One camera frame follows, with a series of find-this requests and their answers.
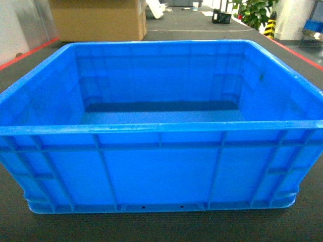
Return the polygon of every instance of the white wall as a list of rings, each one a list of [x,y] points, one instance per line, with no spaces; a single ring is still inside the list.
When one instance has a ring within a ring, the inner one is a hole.
[[[48,0],[0,0],[0,65],[56,36]]]
[[[274,7],[277,12],[275,38],[279,40],[300,40],[298,32],[304,27],[312,11],[314,1],[280,0]]]
[[[29,51],[11,0],[0,1],[0,65]]]
[[[317,3],[312,19],[315,21],[323,22],[323,2]]]
[[[213,9],[219,9],[220,8],[220,3],[221,3],[221,0],[203,0],[203,5],[209,6],[210,8],[213,8]],[[226,10],[226,4],[227,4],[227,0],[222,0],[221,11],[224,12]],[[230,3],[228,4],[228,11],[230,11],[232,9],[231,5],[232,4],[230,4]]]

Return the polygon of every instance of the green leaves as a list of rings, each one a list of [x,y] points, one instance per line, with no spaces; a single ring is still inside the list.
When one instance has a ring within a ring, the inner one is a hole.
[[[259,30],[261,24],[265,26],[269,19],[267,10],[271,12],[270,7],[273,6],[274,2],[278,1],[279,0],[248,0],[246,5],[241,4],[240,14],[242,15],[242,22]]]

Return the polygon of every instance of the black box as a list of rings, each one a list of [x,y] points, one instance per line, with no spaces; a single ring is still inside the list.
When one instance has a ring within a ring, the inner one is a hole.
[[[212,22],[214,24],[230,24],[231,22],[230,13],[221,12],[219,9],[213,10]]]

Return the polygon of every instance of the shelf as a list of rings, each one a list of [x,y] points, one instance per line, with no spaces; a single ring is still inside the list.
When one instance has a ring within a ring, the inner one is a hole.
[[[299,28],[298,32],[302,33],[304,36],[308,36],[308,37],[311,37],[315,40],[323,42],[323,34],[322,33],[314,32],[314,31],[304,29],[304,28]]]

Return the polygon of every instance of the blue plastic crate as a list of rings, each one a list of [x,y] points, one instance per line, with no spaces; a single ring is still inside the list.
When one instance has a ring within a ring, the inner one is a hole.
[[[0,95],[0,160],[36,213],[285,208],[322,119],[251,41],[74,43]]]
[[[304,28],[314,32],[323,33],[323,22],[308,19],[306,20]]]

